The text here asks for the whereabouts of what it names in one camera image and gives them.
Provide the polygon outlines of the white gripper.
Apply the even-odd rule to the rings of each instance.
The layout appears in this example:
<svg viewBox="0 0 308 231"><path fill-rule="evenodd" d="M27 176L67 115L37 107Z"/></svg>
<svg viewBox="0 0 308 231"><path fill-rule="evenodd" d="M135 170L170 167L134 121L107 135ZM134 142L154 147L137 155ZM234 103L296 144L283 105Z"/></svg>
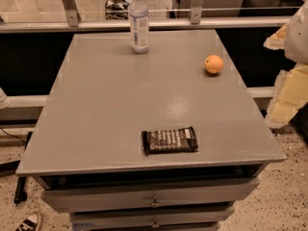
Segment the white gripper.
<svg viewBox="0 0 308 231"><path fill-rule="evenodd" d="M266 123L270 128L281 128L308 103L308 1L263 46L271 50L285 48L285 56L299 63L290 71L281 70L274 83Z"/></svg>

